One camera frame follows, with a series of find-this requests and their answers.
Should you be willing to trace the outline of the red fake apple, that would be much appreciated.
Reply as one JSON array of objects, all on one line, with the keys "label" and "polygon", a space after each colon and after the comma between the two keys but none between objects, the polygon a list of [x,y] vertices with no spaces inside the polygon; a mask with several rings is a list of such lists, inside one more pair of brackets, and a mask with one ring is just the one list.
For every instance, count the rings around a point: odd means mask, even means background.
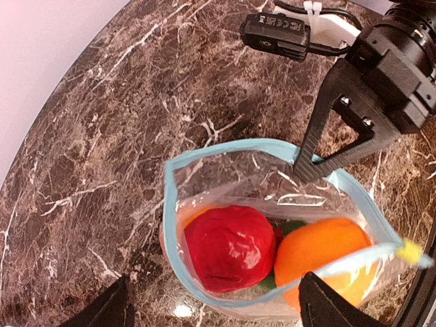
[{"label": "red fake apple", "polygon": [[184,233],[193,269],[209,292],[255,286],[273,267],[277,248],[273,227],[251,207],[211,209],[193,220]]}]

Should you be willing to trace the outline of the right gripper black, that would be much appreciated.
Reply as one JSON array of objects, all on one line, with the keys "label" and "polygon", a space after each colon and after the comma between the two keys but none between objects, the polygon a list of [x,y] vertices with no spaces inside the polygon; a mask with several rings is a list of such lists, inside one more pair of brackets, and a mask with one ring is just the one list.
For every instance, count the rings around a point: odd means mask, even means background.
[{"label": "right gripper black", "polygon": [[363,81],[344,59],[326,74],[293,167],[304,182],[388,146],[400,132],[419,132],[435,115],[434,26],[394,20],[366,27],[346,59]]}]

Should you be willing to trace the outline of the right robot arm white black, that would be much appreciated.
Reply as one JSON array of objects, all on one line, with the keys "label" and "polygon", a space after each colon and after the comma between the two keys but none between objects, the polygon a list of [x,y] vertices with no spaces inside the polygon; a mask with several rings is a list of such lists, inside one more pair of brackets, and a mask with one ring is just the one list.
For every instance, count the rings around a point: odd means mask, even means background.
[{"label": "right robot arm white black", "polygon": [[[326,74],[293,172],[304,182],[366,157],[435,116],[435,3],[398,2],[363,29],[348,54]],[[314,160],[330,111],[358,137]]]}]

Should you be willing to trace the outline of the orange fake fruit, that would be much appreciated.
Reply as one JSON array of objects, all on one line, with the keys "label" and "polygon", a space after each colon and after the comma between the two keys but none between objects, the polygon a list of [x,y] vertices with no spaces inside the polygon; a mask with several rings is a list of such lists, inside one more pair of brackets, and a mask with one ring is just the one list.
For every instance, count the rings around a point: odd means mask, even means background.
[{"label": "orange fake fruit", "polygon": [[[287,234],[280,242],[274,265],[275,284],[287,285],[309,271],[372,246],[362,228],[347,218],[329,218],[310,223]],[[353,273],[325,278],[349,303],[358,307],[375,279],[377,264]]]},{"label": "orange fake fruit", "polygon": [[194,208],[194,207],[185,207],[181,208],[179,213],[179,217],[181,218],[181,225],[183,229],[185,229],[193,220],[195,220],[200,215],[205,212],[214,209],[213,206],[207,206],[204,208]]}]

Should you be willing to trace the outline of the clear zip top bag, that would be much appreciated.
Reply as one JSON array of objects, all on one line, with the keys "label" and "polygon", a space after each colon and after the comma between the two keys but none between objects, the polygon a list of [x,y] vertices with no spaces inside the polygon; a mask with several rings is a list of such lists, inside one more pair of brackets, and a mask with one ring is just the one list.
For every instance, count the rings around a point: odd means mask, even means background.
[{"label": "clear zip top bag", "polygon": [[293,175],[297,154],[246,139],[166,162],[161,242],[191,295],[243,319],[297,320],[307,272],[357,307],[407,268],[434,267],[344,170]]}]

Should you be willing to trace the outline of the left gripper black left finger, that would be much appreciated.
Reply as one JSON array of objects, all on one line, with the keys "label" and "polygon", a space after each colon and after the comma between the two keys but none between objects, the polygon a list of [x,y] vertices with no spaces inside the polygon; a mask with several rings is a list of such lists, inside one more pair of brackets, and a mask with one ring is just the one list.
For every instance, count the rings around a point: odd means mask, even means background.
[{"label": "left gripper black left finger", "polygon": [[133,327],[134,322],[134,290],[129,277],[122,275],[81,312],[60,326]]}]

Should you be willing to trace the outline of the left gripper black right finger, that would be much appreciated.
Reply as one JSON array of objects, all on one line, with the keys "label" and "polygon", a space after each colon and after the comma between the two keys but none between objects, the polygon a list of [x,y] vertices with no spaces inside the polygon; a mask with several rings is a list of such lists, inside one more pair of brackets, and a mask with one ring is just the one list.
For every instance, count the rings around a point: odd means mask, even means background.
[{"label": "left gripper black right finger", "polygon": [[298,287],[304,327],[384,327],[384,324],[352,306],[314,272]]}]

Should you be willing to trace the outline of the green fake vegetable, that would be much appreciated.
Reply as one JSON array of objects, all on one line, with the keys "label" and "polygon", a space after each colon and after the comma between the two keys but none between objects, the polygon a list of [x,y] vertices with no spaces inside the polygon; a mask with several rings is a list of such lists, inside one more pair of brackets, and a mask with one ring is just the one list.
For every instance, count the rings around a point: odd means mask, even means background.
[{"label": "green fake vegetable", "polygon": [[[307,223],[304,221],[287,221],[282,223],[278,228],[275,228],[276,250],[278,250],[279,245],[289,233],[306,225]],[[269,274],[259,283],[259,286],[266,291],[276,288],[274,268],[271,268]]]}]

